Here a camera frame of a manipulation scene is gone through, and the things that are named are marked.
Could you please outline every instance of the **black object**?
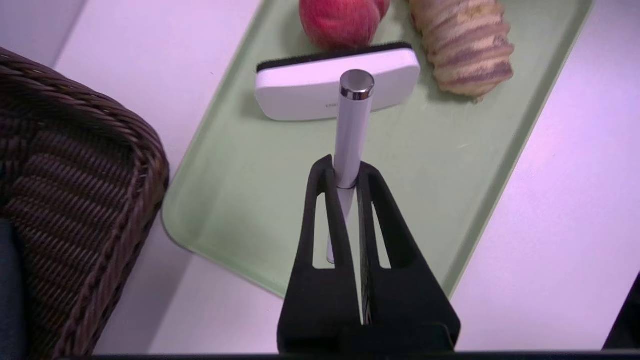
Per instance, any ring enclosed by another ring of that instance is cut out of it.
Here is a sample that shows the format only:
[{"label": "black object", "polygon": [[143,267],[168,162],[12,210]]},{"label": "black object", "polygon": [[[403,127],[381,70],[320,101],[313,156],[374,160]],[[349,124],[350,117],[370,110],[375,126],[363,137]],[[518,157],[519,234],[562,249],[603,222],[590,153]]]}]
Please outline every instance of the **black object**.
[{"label": "black object", "polygon": [[[300,244],[278,323],[280,355],[95,356],[65,360],[601,360],[640,359],[640,352],[459,353],[460,321],[422,257],[380,172],[362,163],[360,323],[355,271],[337,195],[332,157],[311,168]],[[325,194],[334,269],[313,267],[317,196]],[[375,206],[391,269],[380,267]]]},{"label": "black object", "polygon": [[604,348],[640,348],[640,274],[631,287]]},{"label": "black object", "polygon": [[0,359],[24,359],[27,319],[22,261],[13,227],[0,219]]},{"label": "black object", "polygon": [[277,67],[298,65],[302,63],[310,63],[313,61],[345,58],[347,56],[372,54],[372,53],[378,53],[380,51],[389,51],[389,50],[398,50],[398,49],[413,49],[413,47],[409,43],[400,41],[400,42],[390,42],[388,44],[374,45],[369,47],[361,47],[359,49],[345,49],[345,50],[328,51],[324,53],[317,53],[317,54],[311,54],[311,55],[293,56],[292,58],[263,61],[256,66],[255,71],[256,73],[258,73],[262,70],[274,69]]}]

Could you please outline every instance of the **woven rim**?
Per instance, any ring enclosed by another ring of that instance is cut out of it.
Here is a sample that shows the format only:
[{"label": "woven rim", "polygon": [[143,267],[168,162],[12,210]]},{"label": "woven rim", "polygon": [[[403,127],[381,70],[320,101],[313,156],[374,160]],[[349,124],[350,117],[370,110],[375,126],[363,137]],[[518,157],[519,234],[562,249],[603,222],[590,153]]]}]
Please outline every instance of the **woven rim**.
[{"label": "woven rim", "polygon": [[78,121],[110,128],[132,149],[134,168],[125,211],[116,221],[105,251],[84,283],[52,356],[87,354],[93,350],[113,310],[110,307],[119,299],[132,261],[135,262],[141,243],[147,237],[168,186],[169,164],[153,128],[110,97],[2,47],[0,79],[89,115],[86,120]]}]

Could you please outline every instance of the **blue fabric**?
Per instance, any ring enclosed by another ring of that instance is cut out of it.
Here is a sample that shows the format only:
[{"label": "blue fabric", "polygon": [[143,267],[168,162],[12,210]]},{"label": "blue fabric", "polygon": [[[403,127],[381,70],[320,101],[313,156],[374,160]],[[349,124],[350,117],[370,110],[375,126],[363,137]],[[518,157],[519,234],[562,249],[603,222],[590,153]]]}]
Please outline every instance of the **blue fabric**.
[{"label": "blue fabric", "polygon": [[22,262],[11,224],[0,219],[0,359],[24,359],[26,331]]}]

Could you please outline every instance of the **tray rim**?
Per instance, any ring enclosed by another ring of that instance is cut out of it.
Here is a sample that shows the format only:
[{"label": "tray rim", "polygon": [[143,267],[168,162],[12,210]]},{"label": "tray rim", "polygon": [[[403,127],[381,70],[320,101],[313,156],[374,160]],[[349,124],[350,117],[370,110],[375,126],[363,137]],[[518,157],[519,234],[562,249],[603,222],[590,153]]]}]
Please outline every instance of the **tray rim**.
[{"label": "tray rim", "polygon": [[[520,157],[524,149],[527,147],[527,143],[529,142],[531,134],[538,123],[540,115],[544,111],[545,106],[547,105],[547,101],[556,86],[557,80],[562,74],[564,70],[564,66],[566,65],[567,60],[571,56],[576,42],[578,41],[578,39],[580,38],[580,35],[582,34],[582,30],[584,29],[585,23],[587,22],[587,20],[589,19],[589,16],[591,15],[591,12],[593,11],[593,7],[594,7],[593,5],[595,3],[595,0],[577,0],[577,3],[579,3],[577,7],[577,11],[573,14],[573,18],[571,19],[570,25],[569,25],[569,28],[575,31],[570,32],[570,34],[572,35],[567,36],[565,39],[566,47],[562,47],[562,48],[565,48],[566,51],[563,51],[563,54],[561,54],[561,56],[558,56],[558,54],[555,54],[553,56],[551,63],[557,65],[555,67],[555,71],[553,71],[555,72],[555,74],[552,77],[549,77],[548,79],[543,80],[543,81],[548,81],[548,86],[542,86],[542,85],[539,86],[541,88],[547,88],[548,90],[546,92],[543,90],[538,90],[538,92],[534,96],[534,99],[539,98],[538,99],[539,105],[534,106],[530,104],[528,108],[525,110],[526,113],[530,113],[532,111],[534,112],[533,115],[531,115],[531,117],[533,118],[533,122],[528,129],[526,129],[525,131],[522,131],[522,136],[520,136],[521,138],[520,141],[516,141],[516,139],[519,137],[516,134],[514,139],[509,144],[509,148],[517,146],[518,143],[520,143],[521,145],[518,146],[519,149],[517,149],[516,151],[506,152],[505,156],[501,160],[502,165],[500,166],[500,168],[502,168],[502,170],[499,170],[498,174],[493,178],[493,181],[488,191],[486,192],[486,195],[483,197],[481,201],[480,209],[474,216],[474,219],[471,222],[471,225],[469,227],[469,231],[465,235],[464,240],[461,242],[461,249],[455,255],[451,266],[447,270],[447,274],[445,275],[445,277],[442,280],[442,283],[440,284],[442,289],[445,291],[445,293],[450,299],[453,296],[454,292],[456,291],[456,288],[458,287],[458,284],[460,283],[460,280],[463,277],[465,270],[467,268],[467,265],[471,260],[471,258],[473,257],[479,242],[482,240],[484,231],[486,230],[487,225],[491,221],[493,212],[495,211],[495,208],[497,207],[498,203],[500,202],[500,199],[502,198],[502,194],[504,193],[504,190],[511,179],[511,175],[513,174],[513,171],[515,170],[516,166],[518,165],[518,162],[520,161]],[[245,42],[250,37],[250,35],[257,30],[256,25],[258,21],[260,21],[260,18],[262,16],[264,16],[264,14],[266,13],[265,11],[266,8],[268,6],[271,6],[271,4],[273,4],[272,1],[261,0],[260,4],[256,7],[251,17],[251,20],[249,21],[249,24],[247,25],[241,37],[241,40],[238,42],[238,45],[236,46],[234,54],[231,57],[231,60],[229,61],[229,64],[225,69],[224,75],[221,78],[220,83],[218,84],[216,91],[214,92],[214,95],[212,96],[209,104],[207,105],[207,109],[204,113],[204,116],[200,120],[200,123],[198,124],[198,127],[194,132],[194,135],[189,141],[189,146],[187,147],[187,150],[180,161],[180,165],[177,167],[175,175],[170,181],[170,185],[167,189],[165,201],[163,204],[166,204],[169,198],[173,198],[174,196],[176,196],[174,183],[176,182],[176,180],[179,181],[180,178],[182,177],[181,176],[182,167],[183,165],[186,164],[187,161],[189,161],[191,157],[190,156],[191,153],[195,150],[195,144],[197,143],[198,137],[200,136],[200,131],[205,126],[206,119],[209,118],[211,113],[217,107],[218,105],[217,98],[219,94],[222,91],[224,91],[224,89],[227,87],[228,82],[230,81],[230,75],[231,73],[233,73],[234,68],[238,64],[238,61],[236,60],[238,59],[238,56],[243,51]],[[508,163],[507,160],[509,159],[509,154],[513,155],[512,156],[513,159],[509,161],[511,165],[505,166],[504,164]],[[180,231],[175,228],[173,230],[170,229],[171,226],[168,224],[168,222],[170,221],[167,219],[167,216],[168,215],[165,212],[165,207],[163,206],[161,209],[161,223],[163,225],[165,233],[168,235],[169,239],[171,239],[171,241],[174,242],[174,244],[197,256],[200,256],[201,258],[204,258],[208,261],[212,261],[213,263],[216,263],[218,265],[224,266],[228,271],[231,271],[236,276],[246,281],[249,281],[252,284],[257,285],[258,287],[264,288],[265,290],[268,290],[269,292],[279,297],[284,298],[286,289],[284,290],[280,289],[279,286],[275,285],[269,279],[262,278],[259,274],[255,274],[252,271],[245,271],[246,270],[245,267],[239,265],[239,263],[237,262],[229,261],[225,256],[220,256],[220,255],[208,256],[194,250],[190,243],[181,243],[177,239],[180,236],[173,235],[173,234],[179,233]]]}]

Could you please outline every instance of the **white pen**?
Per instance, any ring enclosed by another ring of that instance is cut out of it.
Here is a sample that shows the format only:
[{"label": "white pen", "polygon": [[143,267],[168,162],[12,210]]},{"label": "white pen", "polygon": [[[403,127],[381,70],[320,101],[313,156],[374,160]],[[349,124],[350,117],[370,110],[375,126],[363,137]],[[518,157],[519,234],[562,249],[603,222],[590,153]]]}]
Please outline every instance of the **white pen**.
[{"label": "white pen", "polygon": [[[340,77],[333,169],[345,222],[349,218],[360,171],[374,85],[373,76],[364,70],[349,70]],[[331,239],[328,242],[326,255],[327,260],[333,264]]]}]

